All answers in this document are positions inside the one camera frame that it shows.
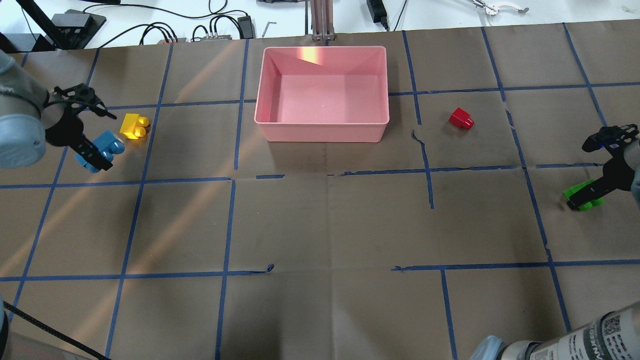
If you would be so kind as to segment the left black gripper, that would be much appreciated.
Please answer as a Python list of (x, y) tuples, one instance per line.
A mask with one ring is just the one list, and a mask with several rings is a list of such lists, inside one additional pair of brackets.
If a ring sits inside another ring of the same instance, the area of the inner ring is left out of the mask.
[(72, 147), (76, 154), (82, 155), (94, 166), (100, 166), (103, 160), (94, 161), (99, 154), (93, 140), (85, 136), (80, 114), (89, 110), (98, 117), (114, 120), (117, 117), (109, 112), (95, 89), (89, 85), (73, 85), (68, 88), (56, 86), (48, 94), (44, 110), (61, 112), (57, 123), (45, 130), (46, 141), (56, 147)]

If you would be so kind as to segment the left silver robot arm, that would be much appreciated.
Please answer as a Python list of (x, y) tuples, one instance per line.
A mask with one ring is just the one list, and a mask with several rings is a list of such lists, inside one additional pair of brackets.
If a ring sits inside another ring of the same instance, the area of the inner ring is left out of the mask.
[[(106, 130), (93, 141), (84, 133), (80, 114), (90, 111), (115, 119), (96, 91), (85, 83), (62, 89), (46, 89), (16, 60), (1, 53), (0, 64), (0, 162), (3, 169), (36, 164), (47, 146), (69, 148), (80, 164), (92, 173), (110, 170), (114, 157), (125, 145)], [(10, 328), (15, 315), (81, 351), (77, 354), (18, 333)], [(4, 301), (1, 311), (1, 358), (3, 360), (87, 360), (106, 356), (86, 344), (46, 325), (15, 305)]]

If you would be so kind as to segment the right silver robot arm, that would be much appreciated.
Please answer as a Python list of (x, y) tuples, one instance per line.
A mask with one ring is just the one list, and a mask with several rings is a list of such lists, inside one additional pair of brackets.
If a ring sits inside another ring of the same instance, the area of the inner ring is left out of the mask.
[[(630, 192), (639, 200), (639, 128), (636, 124), (604, 126), (585, 139), (582, 150), (604, 149), (610, 160), (602, 176), (570, 187), (563, 194), (574, 211), (595, 207), (616, 190)], [(515, 341), (505, 344), (490, 335), (480, 342), (473, 360), (637, 360), (640, 305), (636, 301), (608, 312), (594, 321), (550, 341)]]

